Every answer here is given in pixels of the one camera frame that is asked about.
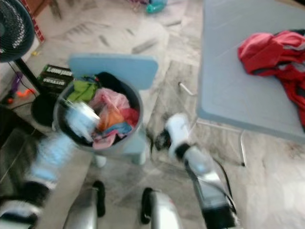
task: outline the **gray basket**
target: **gray basket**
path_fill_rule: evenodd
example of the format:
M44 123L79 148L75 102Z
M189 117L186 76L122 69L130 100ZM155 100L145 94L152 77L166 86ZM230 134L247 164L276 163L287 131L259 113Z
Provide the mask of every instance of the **gray basket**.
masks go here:
M94 152L98 155L108 156L108 155L117 155L124 151L124 148L135 138L135 136L138 134L142 122L143 122L143 103L141 100L141 97L139 95L139 92L133 88L131 85L129 85L126 82L121 81L122 88L126 91L126 97L129 100L130 107L137 110L139 112L139 120L137 126L132 130L132 132L122 139L121 141L117 142L116 144L112 145L109 148L102 149L102 150L95 150L92 146L88 145L83 141L81 138L76 136L73 131L66 125L65 122L65 108L59 104L60 99L66 99L68 96L74 91L73 83L70 83L67 88L60 94L58 101L56 102L55 108L54 108L54 127L56 129L60 129L65 134L67 134L69 137L71 137L78 146L86 151Z

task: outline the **fan grille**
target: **fan grille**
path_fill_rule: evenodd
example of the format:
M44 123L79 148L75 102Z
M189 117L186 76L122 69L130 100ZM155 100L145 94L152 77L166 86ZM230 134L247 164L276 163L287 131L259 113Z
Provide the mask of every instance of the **fan grille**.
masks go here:
M29 13L18 0L0 0L0 62L23 56L34 40Z

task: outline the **marble floor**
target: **marble floor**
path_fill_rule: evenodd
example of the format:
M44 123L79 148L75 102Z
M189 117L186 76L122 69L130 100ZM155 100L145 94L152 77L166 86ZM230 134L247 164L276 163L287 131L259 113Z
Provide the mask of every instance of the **marble floor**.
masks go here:
M168 115L184 112L191 120L195 118L196 99L181 92L177 83L182 81L196 91L202 0L168 0L164 11L155 15L134 11L126 0L58 2L62 19L54 16L51 8L37 18L47 40L39 47L40 54L28 60L35 74L47 63L67 66L69 55L75 52L151 55L157 59L159 70L151 88L140 91L145 125L156 134L162 130ZM51 131L32 120L29 106L16 111L38 129L45 133ZM302 146L247 132L244 143L248 168L243 168L238 165L235 134L197 125L193 139L223 163L243 228L305 227L305 149ZM164 153L153 155L154 161L148 159L142 167L109 159L104 168L91 168L86 176L91 156L75 153L61 177L61 191L51 197L41 228L62 228L83 180L89 185L95 177L106 186L107 212L99 219L100 229L148 228L140 226L137 220L146 186L161 189L172 197L185 228L204 228L186 173L179 164L169 164Z

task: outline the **fan base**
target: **fan base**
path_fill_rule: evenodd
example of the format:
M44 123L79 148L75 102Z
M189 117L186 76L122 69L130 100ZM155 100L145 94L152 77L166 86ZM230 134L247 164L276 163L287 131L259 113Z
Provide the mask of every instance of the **fan base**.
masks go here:
M41 125L52 126L55 103L56 99L53 97L38 95L31 108L34 120Z

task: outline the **electric fan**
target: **electric fan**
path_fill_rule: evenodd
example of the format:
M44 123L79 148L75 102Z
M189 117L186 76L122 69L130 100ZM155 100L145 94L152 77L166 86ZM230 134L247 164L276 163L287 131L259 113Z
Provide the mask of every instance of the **electric fan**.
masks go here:
M28 11L19 0L0 0L0 62L14 61L39 92L31 113L34 119L51 126L55 98L41 86L22 60L34 41L34 25Z

